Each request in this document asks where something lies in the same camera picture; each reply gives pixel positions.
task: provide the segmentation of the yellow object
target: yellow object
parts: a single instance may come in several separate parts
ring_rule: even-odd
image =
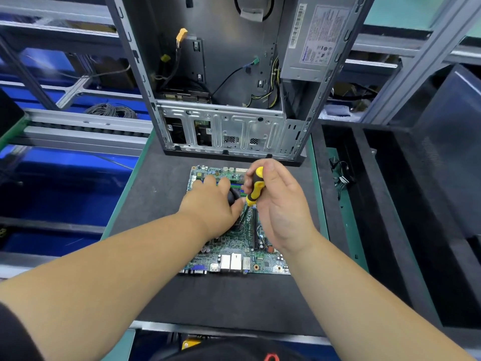
[[[161,60],[162,62],[164,62],[164,63],[169,62],[170,59],[171,59],[171,58],[170,58],[170,55],[168,55],[168,54],[164,54],[163,56],[160,57],[160,60]]]
[[[259,196],[261,196],[262,189],[266,186],[266,183],[264,182],[263,170],[264,167],[258,167],[254,173],[254,176],[252,177],[254,187],[252,189],[252,192],[247,195],[245,199],[247,205],[249,206],[253,206],[257,202],[257,199],[259,198]]]
[[[199,339],[186,339],[184,342],[182,342],[182,351],[186,348],[198,345],[199,343],[201,343],[201,340]]]
[[[179,31],[179,34],[177,34],[177,44],[180,44],[186,37],[187,35],[187,29],[186,28],[182,28],[180,31]]]

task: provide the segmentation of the person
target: person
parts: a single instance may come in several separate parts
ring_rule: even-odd
[[[245,175],[246,193],[260,166],[266,187],[257,208],[264,231],[343,361],[472,359],[321,236],[303,190],[281,163],[254,162]],[[204,243],[239,217],[244,200],[229,206],[229,188],[227,178],[216,185],[209,175],[194,182],[176,214],[0,283],[0,359],[101,359]],[[275,342],[224,339],[169,359],[304,358]]]

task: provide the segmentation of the yellow screwdriver handle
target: yellow screwdriver handle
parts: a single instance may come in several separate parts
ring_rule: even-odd
[[[253,189],[252,192],[247,195],[246,202],[247,205],[253,206],[256,204],[257,199],[259,196],[261,196],[262,189],[266,186],[266,183],[264,182],[264,176],[263,176],[263,169],[264,167],[258,167],[256,171],[254,172],[254,175],[252,177],[252,182],[253,182]]]

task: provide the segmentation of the black foam mat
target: black foam mat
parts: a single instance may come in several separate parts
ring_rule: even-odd
[[[186,192],[190,169],[198,164],[239,168],[250,165],[167,156],[156,139],[148,148],[111,235],[175,213]],[[302,186],[314,224],[319,229],[309,158],[300,167],[288,169]],[[179,274],[152,299],[137,320],[325,336],[289,275]]]

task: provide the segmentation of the green circuit board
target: green circuit board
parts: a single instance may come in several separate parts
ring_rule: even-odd
[[[214,175],[219,181],[222,177],[230,180],[232,188],[241,190],[244,183],[245,168],[215,168],[204,165],[193,166],[190,171],[187,191],[196,180],[204,180]],[[201,251],[190,261],[181,273],[271,273],[287,274],[289,267],[282,254],[277,251],[262,229],[256,207],[244,206],[236,224],[218,238],[205,244]]]

